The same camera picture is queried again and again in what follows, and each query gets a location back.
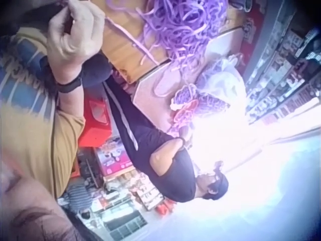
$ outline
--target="white plastic bag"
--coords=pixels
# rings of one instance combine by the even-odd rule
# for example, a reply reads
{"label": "white plastic bag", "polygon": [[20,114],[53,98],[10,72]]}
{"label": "white plastic bag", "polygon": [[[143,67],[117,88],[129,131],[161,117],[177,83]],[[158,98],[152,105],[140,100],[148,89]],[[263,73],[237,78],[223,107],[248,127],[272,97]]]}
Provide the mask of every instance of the white plastic bag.
{"label": "white plastic bag", "polygon": [[235,69],[235,55],[209,62],[198,76],[196,87],[199,93],[209,94],[230,104],[231,108],[243,109],[246,91],[243,78]]}

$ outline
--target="black watch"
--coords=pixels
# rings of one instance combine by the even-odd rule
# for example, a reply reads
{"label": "black watch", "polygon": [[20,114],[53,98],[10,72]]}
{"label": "black watch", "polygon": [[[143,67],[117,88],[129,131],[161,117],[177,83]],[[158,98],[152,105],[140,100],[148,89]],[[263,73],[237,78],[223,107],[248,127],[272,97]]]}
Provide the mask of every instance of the black watch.
{"label": "black watch", "polygon": [[68,84],[59,84],[58,82],[56,82],[57,90],[60,93],[69,93],[73,91],[74,89],[82,85],[82,77],[83,77],[83,70],[81,69],[78,76]]}

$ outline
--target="stool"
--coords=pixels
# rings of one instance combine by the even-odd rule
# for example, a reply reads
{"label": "stool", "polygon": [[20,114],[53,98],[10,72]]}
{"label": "stool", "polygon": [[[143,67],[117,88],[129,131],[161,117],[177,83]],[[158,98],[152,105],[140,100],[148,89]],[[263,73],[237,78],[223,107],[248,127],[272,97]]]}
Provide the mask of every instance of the stool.
{"label": "stool", "polygon": [[78,140],[79,147],[100,147],[112,133],[106,100],[93,99],[85,92],[84,117],[86,124]]}

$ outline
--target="wrist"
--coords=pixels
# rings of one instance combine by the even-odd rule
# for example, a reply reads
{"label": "wrist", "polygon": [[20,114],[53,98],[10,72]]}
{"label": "wrist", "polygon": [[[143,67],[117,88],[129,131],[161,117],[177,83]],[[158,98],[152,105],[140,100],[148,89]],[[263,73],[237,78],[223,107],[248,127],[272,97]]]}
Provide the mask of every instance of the wrist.
{"label": "wrist", "polygon": [[66,85],[72,82],[81,72],[82,66],[72,67],[72,68],[61,68],[57,71],[52,71],[55,80],[58,84]]}

